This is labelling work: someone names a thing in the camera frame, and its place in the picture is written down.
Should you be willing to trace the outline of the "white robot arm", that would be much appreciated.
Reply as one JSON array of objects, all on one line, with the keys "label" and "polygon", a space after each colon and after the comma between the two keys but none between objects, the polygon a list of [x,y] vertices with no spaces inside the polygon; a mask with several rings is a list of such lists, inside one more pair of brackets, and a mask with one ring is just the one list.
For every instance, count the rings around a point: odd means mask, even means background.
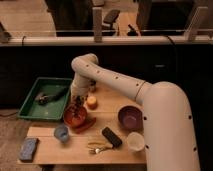
[{"label": "white robot arm", "polygon": [[73,96],[87,95],[95,80],[142,107],[147,171],[201,171],[190,103],[179,86],[104,69],[92,53],[74,58],[71,67]]}]

